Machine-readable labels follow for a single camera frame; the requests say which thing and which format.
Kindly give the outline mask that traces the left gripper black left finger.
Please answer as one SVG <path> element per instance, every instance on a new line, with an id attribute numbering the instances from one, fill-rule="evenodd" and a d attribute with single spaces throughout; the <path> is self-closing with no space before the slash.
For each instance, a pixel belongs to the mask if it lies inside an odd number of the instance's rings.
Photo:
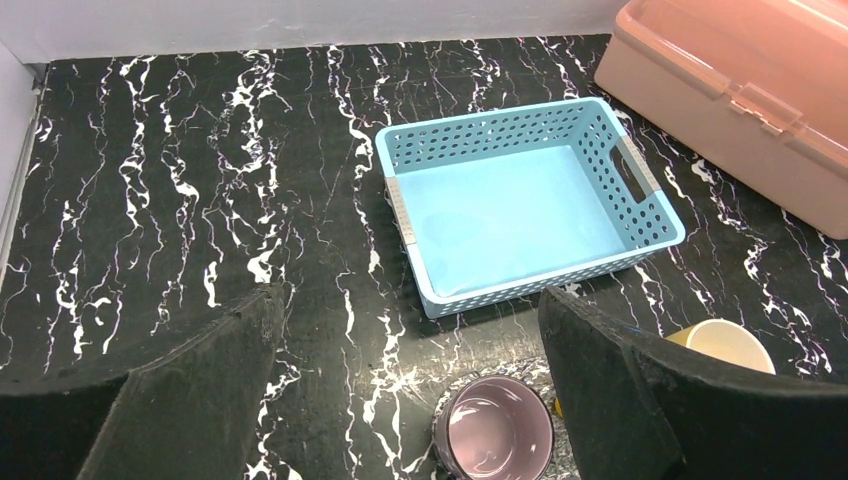
<path id="1" fill-rule="evenodd" d="M 238 479 L 284 324 L 257 287 L 114 355 L 1 378 L 5 479 Z"/>

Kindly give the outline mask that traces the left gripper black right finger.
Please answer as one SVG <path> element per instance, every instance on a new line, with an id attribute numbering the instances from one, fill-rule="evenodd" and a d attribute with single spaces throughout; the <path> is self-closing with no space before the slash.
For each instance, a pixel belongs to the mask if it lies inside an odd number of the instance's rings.
<path id="1" fill-rule="evenodd" d="M 584 479 L 843 479 L 844 385 L 760 373 L 557 288 L 538 322 Z"/>

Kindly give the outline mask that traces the yellow mug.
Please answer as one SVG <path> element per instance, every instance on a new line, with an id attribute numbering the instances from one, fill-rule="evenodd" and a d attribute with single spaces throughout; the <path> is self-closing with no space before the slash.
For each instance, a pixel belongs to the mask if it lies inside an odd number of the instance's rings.
<path id="1" fill-rule="evenodd" d="M 773 360 L 760 340 L 743 326 L 725 319 L 707 319 L 665 339 L 726 363 L 776 374 Z"/>

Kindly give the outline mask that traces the purple mug black rim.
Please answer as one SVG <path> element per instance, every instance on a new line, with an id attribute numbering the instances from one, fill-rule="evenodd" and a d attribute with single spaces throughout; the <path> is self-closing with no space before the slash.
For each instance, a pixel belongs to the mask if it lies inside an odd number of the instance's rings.
<path id="1" fill-rule="evenodd" d="M 453 479 L 540 479 L 555 445 L 540 395 L 513 377 L 476 378 L 435 414 L 437 458 Z"/>

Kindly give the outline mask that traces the blue plastic basket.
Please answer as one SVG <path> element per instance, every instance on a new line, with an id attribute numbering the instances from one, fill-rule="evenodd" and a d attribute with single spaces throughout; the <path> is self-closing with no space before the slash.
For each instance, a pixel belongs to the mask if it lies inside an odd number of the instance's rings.
<path id="1" fill-rule="evenodd" d="M 431 319 L 627 269 L 685 237 L 598 97 L 390 126 L 374 145 Z"/>

